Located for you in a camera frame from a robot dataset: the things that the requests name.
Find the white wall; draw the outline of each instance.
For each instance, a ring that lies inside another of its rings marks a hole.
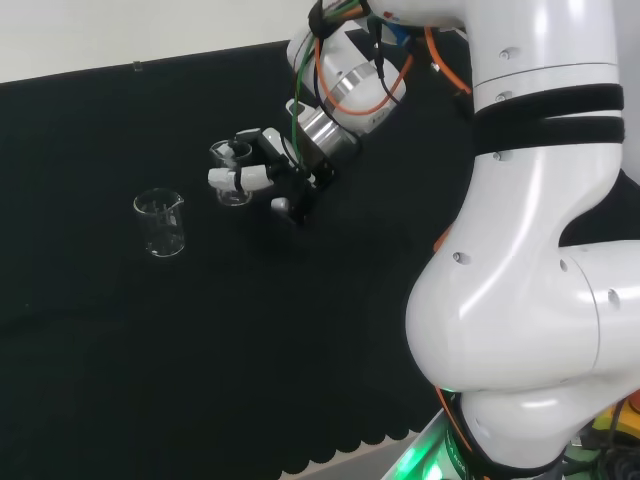
[[[627,140],[623,168],[640,183],[640,0],[615,0],[618,54],[625,87]]]
[[[291,38],[313,0],[0,0],[0,83]]]

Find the black fabric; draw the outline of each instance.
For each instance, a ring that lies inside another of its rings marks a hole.
[[[483,108],[475,122],[493,125],[607,110],[624,110],[622,86],[580,85],[522,95]]]
[[[441,38],[468,79],[466,45]],[[306,228],[269,202],[225,209],[208,149],[251,127],[289,131],[285,52],[0,85],[3,480],[269,480],[402,438],[439,409],[404,309],[464,199],[471,130],[417,65]],[[173,265],[146,261],[132,212],[160,186],[186,202]],[[624,176],[563,242],[618,238],[640,238]]]
[[[475,154],[483,155],[521,148],[622,143],[624,120],[616,117],[549,118],[501,125],[476,124]]]

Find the black cable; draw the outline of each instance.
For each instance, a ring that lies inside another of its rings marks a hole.
[[[624,408],[624,404],[627,399],[620,400],[616,404],[616,408],[613,411],[613,417],[611,418],[611,426],[609,427],[609,436],[607,438],[607,447],[613,448],[613,440],[616,435],[616,430],[618,429],[618,423],[620,422],[620,414],[622,413],[622,409]]]
[[[320,40],[320,55],[322,55],[322,46],[323,46],[323,41]],[[329,111],[329,109],[327,108],[327,106],[324,104],[324,102],[322,101],[322,97],[320,96],[320,88],[318,87],[318,69],[314,67],[313,69],[313,91],[315,93],[316,96],[316,100],[318,101],[318,104],[320,105],[320,108],[322,109],[322,111],[324,112],[324,114],[336,125],[338,125],[340,128],[342,128],[345,132],[347,132],[349,135],[351,135],[353,138],[355,138],[356,140],[356,145],[357,145],[357,150],[356,152],[353,154],[354,157],[357,157],[358,155],[360,155],[362,153],[362,151],[364,150],[364,145],[362,144],[362,139],[360,138],[360,136],[358,134],[356,134],[355,132],[349,130],[348,128],[343,127],[333,116],[333,114]]]
[[[289,158],[289,160],[291,160],[291,163],[293,163],[298,170],[304,172],[298,161],[293,158],[293,155],[291,155],[289,147],[287,147],[287,142],[284,141],[284,135],[280,135],[280,142],[282,143],[282,148],[284,149],[285,155]]]
[[[391,99],[391,101],[393,103],[395,103],[396,105],[400,105],[400,102],[398,101],[398,99],[396,97],[393,96],[393,93],[391,93],[391,91],[389,90],[389,87],[387,87],[386,82],[384,81],[384,78],[380,79],[380,84],[382,85],[382,88],[384,89],[384,91],[386,92],[387,96]]]
[[[387,97],[393,101],[396,105],[400,105],[400,102],[393,93],[387,87],[387,82],[384,79],[384,52],[382,51],[382,22],[376,17],[369,17],[367,20],[367,26],[369,27],[369,34],[373,40],[374,49],[374,63],[376,64],[376,70],[378,72],[378,78],[382,89],[387,94]]]

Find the black strap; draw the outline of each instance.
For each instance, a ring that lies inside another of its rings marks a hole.
[[[340,22],[329,23],[324,18],[322,0],[318,0],[309,11],[309,29],[314,37],[325,40],[342,26]]]
[[[606,110],[624,110],[620,85],[580,85],[523,95],[483,108],[475,122],[503,124]]]
[[[455,429],[451,429],[451,434],[454,437],[455,443],[457,445],[458,452],[462,456],[467,468],[470,469],[471,473],[476,478],[489,477],[491,480],[511,480],[513,478],[535,478],[548,471],[552,470],[558,463],[562,462],[562,458],[564,456],[564,451],[553,460],[551,463],[544,465],[539,468],[514,468],[506,465],[501,465],[499,463],[495,463],[492,461],[486,453],[480,448],[480,445],[475,441],[467,422],[462,415],[462,408],[460,406],[460,398],[461,395],[456,395],[451,402],[450,411],[456,419],[456,423],[462,433],[469,442],[471,446],[472,452],[470,452],[465,446],[460,436],[455,431]]]
[[[520,148],[622,143],[624,120],[618,117],[550,118],[512,124],[476,124],[475,154]]]
[[[475,153],[622,143],[624,121],[619,117],[551,117],[623,108],[622,87],[614,84],[560,88],[496,103],[480,110],[474,118]]]

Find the green cable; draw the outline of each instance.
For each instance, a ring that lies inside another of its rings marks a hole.
[[[343,13],[347,13],[349,10],[353,10],[354,8],[357,8],[359,6],[360,6],[360,0],[354,0],[353,2],[346,4],[344,7],[340,7],[334,10],[333,12],[329,13],[327,17],[331,18],[337,15],[342,15]]]
[[[307,45],[307,50],[304,52],[304,56],[302,57],[302,61],[304,62],[299,70],[298,70],[298,78],[296,79],[296,94],[293,101],[293,115],[291,115],[291,143],[293,144],[293,151],[296,155],[296,159],[301,165],[304,165],[302,161],[302,155],[300,155],[300,150],[298,149],[298,95],[300,94],[300,87],[302,86],[302,77],[309,66],[311,59],[307,58],[309,53],[311,53],[311,49],[313,48],[314,38],[311,37],[309,40],[309,44]]]

